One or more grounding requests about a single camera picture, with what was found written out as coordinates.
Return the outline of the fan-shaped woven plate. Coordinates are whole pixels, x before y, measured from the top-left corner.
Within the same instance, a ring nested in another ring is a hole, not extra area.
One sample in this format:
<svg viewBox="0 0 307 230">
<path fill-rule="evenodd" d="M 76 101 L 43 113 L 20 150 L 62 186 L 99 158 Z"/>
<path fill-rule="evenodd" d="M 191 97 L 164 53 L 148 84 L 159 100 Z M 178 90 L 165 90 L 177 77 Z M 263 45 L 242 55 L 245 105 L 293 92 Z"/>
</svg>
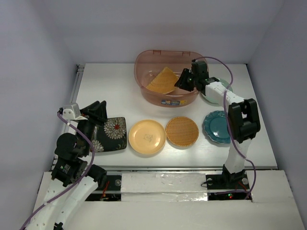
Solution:
<svg viewBox="0 0 307 230">
<path fill-rule="evenodd" d="M 146 89 L 161 94 L 168 94 L 175 90 L 178 76 L 168 67 L 165 67 L 147 86 Z"/>
</svg>

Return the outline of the black square floral plate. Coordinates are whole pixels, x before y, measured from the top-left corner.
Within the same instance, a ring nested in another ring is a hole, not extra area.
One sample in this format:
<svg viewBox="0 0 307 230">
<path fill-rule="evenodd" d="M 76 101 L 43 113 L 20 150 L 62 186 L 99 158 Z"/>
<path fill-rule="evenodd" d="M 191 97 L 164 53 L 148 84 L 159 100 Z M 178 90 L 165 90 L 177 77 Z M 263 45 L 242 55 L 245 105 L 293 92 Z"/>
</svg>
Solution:
<svg viewBox="0 0 307 230">
<path fill-rule="evenodd" d="M 102 126 L 95 126 L 92 137 L 95 152 L 123 150 L 127 147 L 127 126 L 124 117 L 108 118 Z"/>
</svg>

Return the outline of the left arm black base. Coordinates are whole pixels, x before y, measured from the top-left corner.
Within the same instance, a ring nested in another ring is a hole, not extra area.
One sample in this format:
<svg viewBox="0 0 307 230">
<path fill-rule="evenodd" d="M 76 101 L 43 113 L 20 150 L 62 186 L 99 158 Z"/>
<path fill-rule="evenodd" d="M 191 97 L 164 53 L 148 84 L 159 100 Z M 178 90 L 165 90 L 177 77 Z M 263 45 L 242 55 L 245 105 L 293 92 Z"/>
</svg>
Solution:
<svg viewBox="0 0 307 230">
<path fill-rule="evenodd" d="M 121 175 L 108 175 L 104 186 L 93 191 L 85 201 L 121 201 Z"/>
</svg>

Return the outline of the yellow round plate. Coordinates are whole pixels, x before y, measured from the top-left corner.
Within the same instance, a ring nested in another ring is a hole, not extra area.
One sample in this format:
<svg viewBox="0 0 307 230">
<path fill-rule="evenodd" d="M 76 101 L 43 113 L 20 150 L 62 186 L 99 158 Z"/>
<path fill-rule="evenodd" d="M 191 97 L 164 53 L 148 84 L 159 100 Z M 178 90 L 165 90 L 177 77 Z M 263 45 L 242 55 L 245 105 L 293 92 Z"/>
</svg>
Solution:
<svg viewBox="0 0 307 230">
<path fill-rule="evenodd" d="M 132 126 L 128 140 L 136 152 L 143 155 L 153 155 L 165 146 L 166 132 L 159 122 L 146 119 Z"/>
</svg>

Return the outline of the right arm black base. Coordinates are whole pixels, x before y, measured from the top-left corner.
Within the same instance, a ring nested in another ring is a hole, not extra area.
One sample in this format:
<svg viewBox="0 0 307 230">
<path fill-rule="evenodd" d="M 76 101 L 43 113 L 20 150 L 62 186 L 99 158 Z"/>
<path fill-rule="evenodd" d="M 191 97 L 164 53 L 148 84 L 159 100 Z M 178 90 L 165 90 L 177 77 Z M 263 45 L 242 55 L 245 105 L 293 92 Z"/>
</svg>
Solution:
<svg viewBox="0 0 307 230">
<path fill-rule="evenodd" d="M 221 174 L 206 175 L 206 184 L 209 190 L 239 190 L 249 189 L 249 182 L 245 171 L 229 174 L 222 172 Z"/>
</svg>

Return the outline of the round woven basket plate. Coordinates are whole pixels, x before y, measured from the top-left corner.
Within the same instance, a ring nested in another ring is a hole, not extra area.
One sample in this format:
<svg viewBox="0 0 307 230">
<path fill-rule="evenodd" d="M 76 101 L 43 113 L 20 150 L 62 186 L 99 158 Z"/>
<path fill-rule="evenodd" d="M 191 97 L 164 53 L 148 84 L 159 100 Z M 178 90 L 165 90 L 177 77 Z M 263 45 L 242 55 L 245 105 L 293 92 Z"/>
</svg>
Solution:
<svg viewBox="0 0 307 230">
<path fill-rule="evenodd" d="M 167 139 L 179 147 L 193 145 L 199 137 L 199 128 L 190 118 L 179 116 L 172 118 L 165 127 Z"/>
</svg>

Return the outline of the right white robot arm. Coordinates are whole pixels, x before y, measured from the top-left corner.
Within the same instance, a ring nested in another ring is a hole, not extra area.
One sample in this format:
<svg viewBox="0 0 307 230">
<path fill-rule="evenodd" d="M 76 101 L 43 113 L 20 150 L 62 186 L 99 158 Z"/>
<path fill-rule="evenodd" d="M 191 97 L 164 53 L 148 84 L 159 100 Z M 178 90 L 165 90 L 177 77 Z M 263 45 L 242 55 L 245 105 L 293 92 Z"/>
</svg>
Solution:
<svg viewBox="0 0 307 230">
<path fill-rule="evenodd" d="M 190 69 L 183 69 L 175 87 L 189 92 L 196 89 L 223 107 L 231 145 L 223 165 L 221 183 L 231 188 L 244 176 L 245 162 L 255 169 L 255 164 L 247 158 L 247 151 L 252 139 L 260 131 L 260 117 L 254 99 L 244 99 L 229 90 L 234 77 L 230 68 L 224 66 L 231 76 L 226 87 L 216 77 L 209 76 L 207 62 L 199 58 L 192 60 Z"/>
</svg>

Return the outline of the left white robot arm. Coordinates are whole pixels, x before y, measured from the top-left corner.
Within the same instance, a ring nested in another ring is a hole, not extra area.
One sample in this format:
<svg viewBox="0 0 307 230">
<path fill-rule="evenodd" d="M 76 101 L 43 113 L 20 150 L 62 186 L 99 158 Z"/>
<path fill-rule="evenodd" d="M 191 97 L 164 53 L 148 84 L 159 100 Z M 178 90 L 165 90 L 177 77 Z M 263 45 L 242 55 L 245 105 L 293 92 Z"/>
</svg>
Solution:
<svg viewBox="0 0 307 230">
<path fill-rule="evenodd" d="M 57 112 L 75 134 L 64 133 L 56 142 L 58 159 L 42 204 L 22 225 L 23 230 L 63 230 L 78 205 L 95 189 L 106 185 L 106 170 L 94 165 L 96 126 L 107 122 L 106 101 L 80 109 L 77 103 Z"/>
</svg>

